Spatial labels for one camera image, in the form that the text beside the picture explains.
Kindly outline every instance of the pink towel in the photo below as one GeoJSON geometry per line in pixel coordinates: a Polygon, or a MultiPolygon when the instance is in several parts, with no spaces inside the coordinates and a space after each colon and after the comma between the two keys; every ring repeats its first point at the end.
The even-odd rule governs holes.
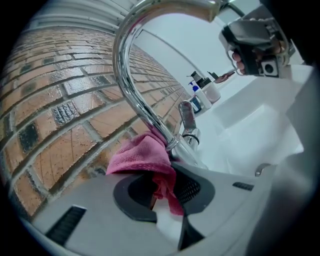
{"type": "Polygon", "coordinates": [[[124,143],[112,156],[106,174],[128,170],[154,172],[152,181],[157,184],[157,189],[153,195],[157,199],[167,198],[171,213],[183,215],[174,195],[176,172],[171,167],[165,144],[150,131],[124,143]]]}

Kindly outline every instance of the white wall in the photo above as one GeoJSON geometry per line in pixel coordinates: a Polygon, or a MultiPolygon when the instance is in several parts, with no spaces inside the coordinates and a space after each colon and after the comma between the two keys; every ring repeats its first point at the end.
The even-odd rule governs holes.
{"type": "Polygon", "coordinates": [[[191,86],[187,86],[192,80],[187,76],[195,71],[195,67],[192,66],[192,64],[190,64],[181,54],[166,42],[144,30],[134,41],[134,44],[139,46],[146,53],[150,54],[162,66],[164,66],[181,85],[184,85],[184,88],[190,95],[194,94],[191,86]]]}
{"type": "Polygon", "coordinates": [[[187,86],[192,78],[186,76],[193,71],[207,77],[207,71],[222,75],[233,68],[218,38],[223,26],[217,17],[208,23],[184,14],[162,15],[143,27],[145,32],[135,44],[159,61],[189,92],[187,86]]]}

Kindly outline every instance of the drain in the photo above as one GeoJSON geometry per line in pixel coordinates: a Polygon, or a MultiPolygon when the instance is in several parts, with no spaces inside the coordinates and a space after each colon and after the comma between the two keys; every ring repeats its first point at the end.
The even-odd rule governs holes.
{"type": "Polygon", "coordinates": [[[264,169],[268,166],[270,166],[271,164],[270,163],[262,163],[260,164],[256,169],[255,169],[255,176],[256,177],[259,177],[262,172],[264,171],[264,169]]]}

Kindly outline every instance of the chrome faucet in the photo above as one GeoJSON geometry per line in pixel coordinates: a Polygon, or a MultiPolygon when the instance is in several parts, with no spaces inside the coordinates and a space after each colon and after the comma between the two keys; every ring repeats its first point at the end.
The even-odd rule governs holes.
{"type": "Polygon", "coordinates": [[[114,74],[130,106],[151,132],[165,143],[166,150],[170,152],[174,161],[200,168],[207,167],[198,159],[181,135],[176,137],[170,132],[136,89],[130,73],[130,50],[142,26],[155,17],[182,13],[211,22],[218,14],[219,8],[220,0],[143,0],[129,12],[121,23],[113,46],[114,74]]]}
{"type": "Polygon", "coordinates": [[[197,150],[200,143],[200,130],[196,125],[196,118],[191,103],[187,100],[179,104],[179,112],[181,115],[184,130],[182,137],[188,143],[190,148],[197,150]]]}

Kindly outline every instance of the sink basin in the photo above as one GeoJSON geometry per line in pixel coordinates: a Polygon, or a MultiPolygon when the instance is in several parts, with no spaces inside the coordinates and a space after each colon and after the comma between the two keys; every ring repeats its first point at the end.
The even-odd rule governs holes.
{"type": "Polygon", "coordinates": [[[230,88],[240,87],[241,79],[228,88],[237,93],[196,118],[201,130],[197,154],[212,171],[254,176],[260,164],[278,164],[304,150],[286,116],[301,85],[259,77],[230,88]]]}

